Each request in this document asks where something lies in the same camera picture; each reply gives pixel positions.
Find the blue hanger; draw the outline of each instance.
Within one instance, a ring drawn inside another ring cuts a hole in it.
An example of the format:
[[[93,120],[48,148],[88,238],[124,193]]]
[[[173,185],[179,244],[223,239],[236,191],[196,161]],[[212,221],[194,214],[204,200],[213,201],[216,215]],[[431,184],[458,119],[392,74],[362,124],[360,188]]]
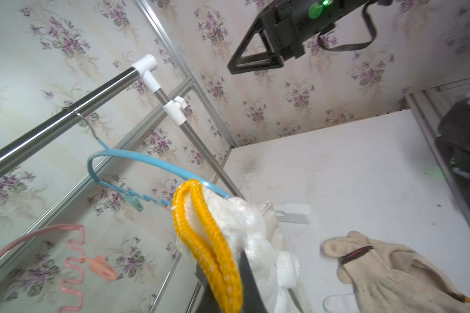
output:
[[[116,157],[121,157],[121,158],[126,158],[126,159],[131,159],[131,160],[147,163],[147,164],[159,167],[161,169],[164,169],[166,171],[169,171],[173,174],[176,174],[177,176],[183,178],[184,180],[196,179],[196,180],[200,181],[202,183],[202,185],[204,185],[205,187],[207,187],[210,190],[214,191],[218,195],[220,195],[224,198],[230,198],[231,197],[226,191],[224,191],[221,188],[219,188],[218,186],[206,181],[205,179],[195,175],[194,173],[188,172],[187,170],[184,170],[184,169],[182,169],[178,166],[172,165],[172,164],[167,163],[165,161],[162,161],[162,160],[159,160],[159,159],[156,159],[156,158],[153,158],[151,156],[144,155],[144,154],[141,154],[141,153],[138,153],[138,152],[111,149],[101,139],[97,138],[97,136],[95,136],[95,137],[98,140],[98,142],[103,146],[103,148],[105,148],[105,150],[101,150],[101,151],[98,151],[98,152],[94,153],[87,160],[87,169],[89,170],[89,175],[91,175],[92,179],[94,179],[94,181],[96,183],[98,183],[100,185],[103,185],[105,187],[112,188],[112,189],[120,192],[124,196],[124,198],[127,201],[129,201],[138,211],[142,211],[143,206],[139,203],[139,200],[136,199],[136,197],[139,198],[139,199],[145,200],[145,201],[153,201],[153,202],[155,202],[156,204],[159,204],[159,205],[172,206],[172,204],[167,200],[164,200],[164,199],[157,200],[154,197],[151,197],[149,195],[140,195],[140,194],[138,194],[138,193],[136,193],[132,190],[125,190],[125,189],[122,189],[118,186],[111,185],[111,184],[109,184],[105,181],[100,180],[99,177],[94,172],[94,168],[92,167],[92,160],[94,158],[101,157],[101,156],[116,156]]]

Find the yellow braided rope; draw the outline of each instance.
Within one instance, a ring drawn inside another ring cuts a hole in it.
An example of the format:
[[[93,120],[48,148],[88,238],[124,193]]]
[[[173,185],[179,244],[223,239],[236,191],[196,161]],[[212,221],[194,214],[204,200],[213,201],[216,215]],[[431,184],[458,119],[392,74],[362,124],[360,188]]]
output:
[[[193,208],[211,245],[188,225],[185,197],[191,195]],[[224,313],[239,313],[242,307],[242,281],[230,247],[212,217],[198,180],[188,180],[177,188],[172,200],[174,228],[188,246],[209,281],[212,293]]]

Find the pink clothes hanger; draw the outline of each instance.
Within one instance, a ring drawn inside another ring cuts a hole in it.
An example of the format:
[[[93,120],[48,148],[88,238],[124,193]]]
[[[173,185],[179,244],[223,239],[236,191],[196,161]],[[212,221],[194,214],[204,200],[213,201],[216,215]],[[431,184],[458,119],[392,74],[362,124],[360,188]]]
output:
[[[82,309],[83,302],[84,302],[83,294],[80,291],[66,287],[65,283],[77,284],[77,285],[80,285],[81,283],[83,283],[84,282],[84,269],[79,266],[70,264],[69,261],[73,261],[77,263],[85,263],[87,261],[89,263],[89,269],[91,271],[95,272],[96,274],[100,275],[101,277],[109,281],[114,281],[115,279],[117,279],[117,273],[106,262],[104,257],[98,255],[94,259],[91,259],[85,255],[85,251],[83,249],[74,245],[74,244],[83,245],[85,243],[85,231],[82,225],[56,224],[56,225],[44,227],[36,231],[33,231],[27,235],[21,236],[18,239],[12,241],[7,246],[5,246],[2,250],[0,250],[0,258],[4,256],[4,254],[6,254],[9,250],[19,245],[20,243],[23,243],[29,239],[32,239],[35,236],[44,234],[46,232],[57,231],[57,230],[80,230],[81,235],[82,235],[82,240],[78,241],[75,239],[69,239],[67,241],[67,244],[70,249],[80,252],[82,256],[80,258],[69,256],[65,259],[65,266],[70,269],[74,269],[80,272],[80,279],[63,279],[63,281],[60,283],[61,291],[70,293],[70,294],[75,294],[79,298],[79,305],[78,306],[63,305],[56,310],[56,313],[60,313],[63,311],[71,311],[71,312],[80,311]]]

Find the white plastic bracket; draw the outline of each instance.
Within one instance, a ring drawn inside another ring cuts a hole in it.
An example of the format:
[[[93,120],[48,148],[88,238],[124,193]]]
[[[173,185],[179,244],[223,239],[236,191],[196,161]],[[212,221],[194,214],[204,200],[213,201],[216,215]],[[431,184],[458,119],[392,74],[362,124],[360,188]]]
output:
[[[312,208],[304,203],[274,204],[276,219],[279,222],[311,224],[309,214]]]
[[[169,101],[164,105],[164,111],[172,118],[177,126],[186,122],[186,117],[183,114],[183,109],[188,104],[182,97],[175,97],[174,100]]]
[[[144,73],[146,71],[155,71],[158,67],[158,63],[157,59],[153,55],[147,54],[141,59],[131,64],[131,67],[137,69],[139,73],[139,78],[143,79]]]
[[[145,71],[142,79],[148,90],[153,93],[161,88],[160,84],[157,82],[157,79],[150,71]]]

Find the white shelf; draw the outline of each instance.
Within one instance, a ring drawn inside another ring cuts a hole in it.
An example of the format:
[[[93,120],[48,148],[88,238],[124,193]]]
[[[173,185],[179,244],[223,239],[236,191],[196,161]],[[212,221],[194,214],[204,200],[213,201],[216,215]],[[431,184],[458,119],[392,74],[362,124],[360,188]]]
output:
[[[312,207],[312,225],[280,226],[315,313],[352,293],[320,252],[351,230],[412,247],[470,297],[470,229],[410,110],[236,148],[225,170],[252,203]]]

